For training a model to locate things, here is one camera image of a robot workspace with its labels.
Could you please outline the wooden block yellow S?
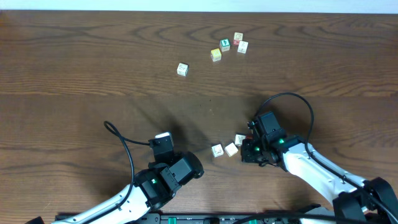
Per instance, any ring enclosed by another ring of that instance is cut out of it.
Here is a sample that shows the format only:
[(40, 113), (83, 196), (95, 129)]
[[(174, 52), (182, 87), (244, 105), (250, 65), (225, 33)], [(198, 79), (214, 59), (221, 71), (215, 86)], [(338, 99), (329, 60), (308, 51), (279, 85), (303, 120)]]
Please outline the wooden block yellow S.
[(224, 148), (225, 152), (229, 157), (232, 157), (233, 155), (237, 154), (239, 149), (235, 145), (235, 143), (230, 143)]

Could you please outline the wooden block letter I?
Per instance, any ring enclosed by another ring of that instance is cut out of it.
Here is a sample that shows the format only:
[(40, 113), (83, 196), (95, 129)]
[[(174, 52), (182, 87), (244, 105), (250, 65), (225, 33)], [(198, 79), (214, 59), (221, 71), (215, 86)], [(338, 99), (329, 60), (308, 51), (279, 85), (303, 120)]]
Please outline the wooden block letter I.
[(224, 154), (224, 150), (221, 144), (217, 144), (211, 147), (211, 151), (214, 157), (220, 157)]

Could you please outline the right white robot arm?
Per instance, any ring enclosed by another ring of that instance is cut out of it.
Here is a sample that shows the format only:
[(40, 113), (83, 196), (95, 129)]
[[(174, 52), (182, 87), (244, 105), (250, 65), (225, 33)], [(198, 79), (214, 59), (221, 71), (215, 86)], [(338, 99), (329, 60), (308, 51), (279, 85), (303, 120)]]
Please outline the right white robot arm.
[(299, 177), (332, 204), (338, 218), (397, 223), (397, 196), (386, 180), (367, 180), (340, 168), (300, 136), (276, 138), (271, 144), (237, 136), (236, 143), (243, 162), (280, 167)]

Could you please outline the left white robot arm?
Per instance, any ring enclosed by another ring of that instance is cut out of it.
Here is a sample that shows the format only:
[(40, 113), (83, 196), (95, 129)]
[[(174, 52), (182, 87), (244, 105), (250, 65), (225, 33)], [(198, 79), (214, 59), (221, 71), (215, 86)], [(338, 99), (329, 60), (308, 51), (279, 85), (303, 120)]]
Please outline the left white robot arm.
[(138, 172), (133, 183), (107, 201), (57, 223), (129, 223), (152, 210), (162, 208), (177, 191), (204, 173), (200, 160), (191, 152), (155, 156), (148, 169)]

